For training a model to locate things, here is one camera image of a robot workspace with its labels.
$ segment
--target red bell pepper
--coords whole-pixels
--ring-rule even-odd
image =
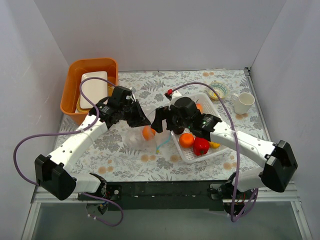
[[[209,142],[201,137],[196,137],[193,143],[193,152],[195,155],[200,156],[208,152],[210,148]]]

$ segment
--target white basket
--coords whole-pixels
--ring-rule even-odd
[[[190,94],[184,97],[191,98],[194,102],[197,102],[197,104],[201,104],[203,107],[203,113],[205,114],[212,114],[214,116],[217,116],[220,118],[220,115],[210,100],[210,98],[203,92]],[[185,129],[183,133],[190,133],[189,129]],[[178,149],[178,152],[182,158],[183,161],[185,161],[188,164],[193,164],[196,162],[201,162],[207,159],[214,159],[215,156],[225,152],[228,148],[226,146],[220,145],[218,148],[212,148],[210,147],[207,154],[202,156],[197,156],[194,154],[193,148],[183,148],[179,144],[179,137],[180,135],[176,135],[173,131],[171,131],[171,135],[173,138],[173,141],[175,143],[176,148]]]

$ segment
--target small dish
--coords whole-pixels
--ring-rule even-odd
[[[210,83],[209,86],[216,91],[216,93],[219,95],[221,99],[225,98],[229,93],[229,88],[222,82],[213,81],[212,83]],[[218,100],[218,97],[210,89],[207,89],[207,93],[211,99]]]

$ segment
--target floral pattern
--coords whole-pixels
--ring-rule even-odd
[[[267,140],[264,126],[257,107],[254,105],[248,113],[237,115],[233,109],[231,95],[233,93],[250,92],[250,85],[243,70],[199,70],[199,71],[156,71],[156,72],[125,72],[119,73],[119,85],[134,87],[136,97],[142,107],[161,106],[168,100],[164,92],[188,82],[213,81],[222,82],[230,89],[224,103],[231,114],[237,130],[254,137]],[[188,85],[179,90],[183,95],[205,92],[201,85]],[[229,124],[226,113],[219,101],[213,104],[221,118]],[[77,128],[76,124],[64,116],[60,132],[69,132]],[[229,149],[214,159],[193,164],[182,161],[172,139],[160,148],[141,150],[128,147],[124,142],[129,127],[124,121],[113,125],[104,135],[80,157],[73,168],[73,173],[99,174],[110,182],[130,181],[194,181],[194,180],[225,180],[236,169],[236,152]],[[61,145],[68,136],[59,136],[56,145]],[[257,165],[241,155],[240,170],[245,171]]]

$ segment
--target orange plastic container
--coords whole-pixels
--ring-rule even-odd
[[[106,71],[108,80],[118,85],[118,64],[112,58],[92,58],[81,59],[72,63],[66,76],[62,99],[60,104],[61,111],[69,115],[78,125],[80,125],[87,112],[75,112],[79,98],[79,86],[83,74],[91,72]]]

